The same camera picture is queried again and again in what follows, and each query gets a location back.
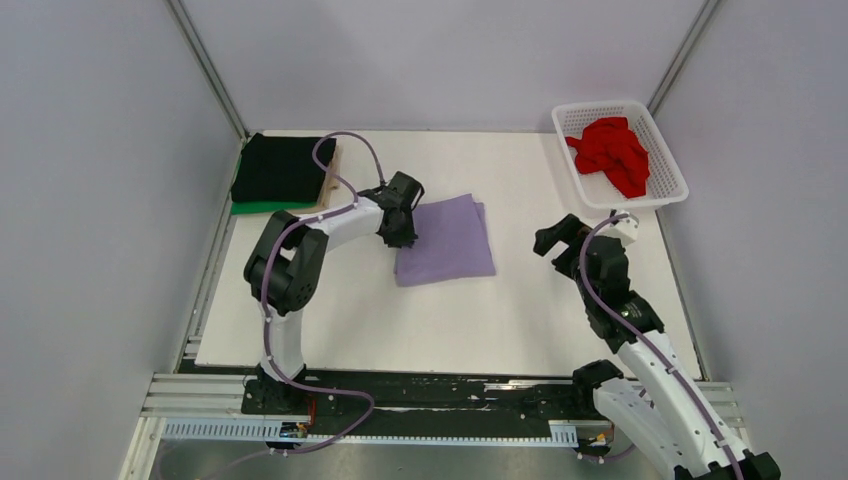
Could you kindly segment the purple t shirt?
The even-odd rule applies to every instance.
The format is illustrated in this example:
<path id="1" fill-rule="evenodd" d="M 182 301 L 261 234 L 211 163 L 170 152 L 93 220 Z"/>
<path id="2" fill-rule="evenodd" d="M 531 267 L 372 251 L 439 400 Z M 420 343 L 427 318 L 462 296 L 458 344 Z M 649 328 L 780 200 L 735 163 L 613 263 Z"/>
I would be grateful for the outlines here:
<path id="1" fill-rule="evenodd" d="M 413 211 L 418 238 L 401 248 L 394 265 L 399 287 L 490 277 L 496 267 L 485 205 L 472 195 L 423 204 Z"/>

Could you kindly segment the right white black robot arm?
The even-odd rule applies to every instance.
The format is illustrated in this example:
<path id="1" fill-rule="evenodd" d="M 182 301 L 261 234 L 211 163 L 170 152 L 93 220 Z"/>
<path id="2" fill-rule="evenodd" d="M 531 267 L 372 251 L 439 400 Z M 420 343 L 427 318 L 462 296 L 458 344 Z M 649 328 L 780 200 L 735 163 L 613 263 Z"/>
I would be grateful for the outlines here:
<path id="1" fill-rule="evenodd" d="M 638 226 L 625 211 L 594 227 L 569 214 L 535 233 L 539 256 L 564 244 L 554 269 L 575 283 L 592 331 L 641 384 L 635 389 L 608 360 L 592 362 L 573 373 L 573 408 L 610 420 L 666 479 L 780 478 L 776 460 L 753 452 L 708 402 L 659 315 L 632 289 L 626 246 Z"/>

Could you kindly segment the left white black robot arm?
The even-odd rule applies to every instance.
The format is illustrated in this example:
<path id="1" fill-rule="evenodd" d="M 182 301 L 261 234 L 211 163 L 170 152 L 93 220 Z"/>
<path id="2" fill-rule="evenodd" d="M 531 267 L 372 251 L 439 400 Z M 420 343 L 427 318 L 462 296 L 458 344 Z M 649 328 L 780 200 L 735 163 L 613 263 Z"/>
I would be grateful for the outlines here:
<path id="1" fill-rule="evenodd" d="M 245 387 L 249 415 L 299 411 L 311 389 L 303 383 L 303 316 L 319 286 L 326 255 L 369 235 L 389 248 L 410 247 L 417 235 L 413 211 L 425 189 L 396 173 L 389 182 L 354 194 L 350 204 L 313 215 L 274 213 L 243 269 L 262 314 L 262 354 Z"/>

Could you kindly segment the white plastic basket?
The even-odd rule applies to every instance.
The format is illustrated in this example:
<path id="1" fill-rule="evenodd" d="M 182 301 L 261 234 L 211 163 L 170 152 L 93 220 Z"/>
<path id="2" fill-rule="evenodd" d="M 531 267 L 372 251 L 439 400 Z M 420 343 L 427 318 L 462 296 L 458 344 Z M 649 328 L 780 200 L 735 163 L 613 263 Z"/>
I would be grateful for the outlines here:
<path id="1" fill-rule="evenodd" d="M 644 196 L 628 199 L 602 173 L 580 174 L 576 167 L 577 151 L 566 138 L 579 138 L 590 123 L 606 117 L 624 117 L 628 129 L 647 150 L 650 175 Z M 653 211 L 679 203 L 689 195 L 688 185 L 652 115 L 635 100 L 606 100 L 555 106 L 551 119 L 559 137 L 560 149 L 576 195 L 588 211 Z"/>

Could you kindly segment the folded beige t shirt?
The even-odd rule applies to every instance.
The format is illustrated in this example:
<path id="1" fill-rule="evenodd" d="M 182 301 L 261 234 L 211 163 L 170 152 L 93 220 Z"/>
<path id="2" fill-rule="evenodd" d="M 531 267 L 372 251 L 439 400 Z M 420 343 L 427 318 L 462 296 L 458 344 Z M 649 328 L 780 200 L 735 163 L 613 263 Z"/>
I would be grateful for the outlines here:
<path id="1" fill-rule="evenodd" d="M 335 178 L 335 175 L 339 175 L 340 172 L 341 151 L 341 147 L 338 146 L 334 152 L 333 159 L 329 164 L 330 172 L 325 175 L 317 203 L 309 207 L 289 209 L 290 213 L 293 215 L 314 214 L 330 207 L 330 200 L 333 193 L 340 188 L 340 182 Z"/>

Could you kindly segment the red t shirt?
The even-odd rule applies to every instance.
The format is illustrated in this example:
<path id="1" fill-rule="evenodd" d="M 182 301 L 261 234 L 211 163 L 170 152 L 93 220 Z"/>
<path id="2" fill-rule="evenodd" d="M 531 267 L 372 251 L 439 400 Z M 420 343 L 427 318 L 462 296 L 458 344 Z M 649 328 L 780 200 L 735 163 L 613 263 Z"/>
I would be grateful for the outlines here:
<path id="1" fill-rule="evenodd" d="M 630 130 L 626 117 L 600 118 L 586 126 L 580 138 L 566 136 L 565 141 L 576 151 L 579 174 L 603 173 L 627 199 L 647 194 L 649 152 Z"/>

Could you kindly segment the folded black t shirt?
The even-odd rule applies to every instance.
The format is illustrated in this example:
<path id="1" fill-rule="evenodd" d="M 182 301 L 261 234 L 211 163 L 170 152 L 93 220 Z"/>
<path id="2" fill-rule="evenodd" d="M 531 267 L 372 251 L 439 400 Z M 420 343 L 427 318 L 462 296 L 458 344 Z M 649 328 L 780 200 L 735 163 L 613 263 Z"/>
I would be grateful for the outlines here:
<path id="1" fill-rule="evenodd" d="M 235 203 L 315 204 L 335 150 L 334 139 L 256 134 L 241 150 L 231 198 Z"/>

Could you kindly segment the folded green t shirt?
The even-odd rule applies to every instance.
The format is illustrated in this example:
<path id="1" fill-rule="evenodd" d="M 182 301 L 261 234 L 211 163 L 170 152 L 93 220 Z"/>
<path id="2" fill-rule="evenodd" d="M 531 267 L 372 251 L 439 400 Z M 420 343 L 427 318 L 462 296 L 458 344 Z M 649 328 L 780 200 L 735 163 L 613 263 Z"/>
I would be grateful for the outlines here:
<path id="1" fill-rule="evenodd" d="M 273 213 L 279 210 L 309 210 L 316 207 L 316 203 L 301 202 L 233 202 L 230 206 L 231 215 L 253 215 Z"/>

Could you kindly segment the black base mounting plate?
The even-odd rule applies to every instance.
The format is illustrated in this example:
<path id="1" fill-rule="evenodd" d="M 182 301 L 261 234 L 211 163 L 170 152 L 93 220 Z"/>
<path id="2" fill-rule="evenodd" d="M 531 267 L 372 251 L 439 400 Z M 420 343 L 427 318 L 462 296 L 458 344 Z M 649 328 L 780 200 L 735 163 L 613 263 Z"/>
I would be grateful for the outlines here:
<path id="1" fill-rule="evenodd" d="M 302 408 L 312 434 L 355 420 L 357 436 L 531 439 L 552 420 L 606 423 L 589 390 L 569 377 L 307 369 Z"/>

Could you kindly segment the aluminium frame rail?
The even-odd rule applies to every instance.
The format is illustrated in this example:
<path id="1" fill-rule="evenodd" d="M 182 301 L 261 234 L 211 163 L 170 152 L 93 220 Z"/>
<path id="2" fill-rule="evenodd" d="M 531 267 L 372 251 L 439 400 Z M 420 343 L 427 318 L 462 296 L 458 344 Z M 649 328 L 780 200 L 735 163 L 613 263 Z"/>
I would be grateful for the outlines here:
<path id="1" fill-rule="evenodd" d="M 141 414 L 234 418 L 240 414 L 246 384 L 254 378 L 253 375 L 156 374 L 148 387 Z M 697 386 L 727 425 L 745 426 L 730 384 L 701 381 Z"/>

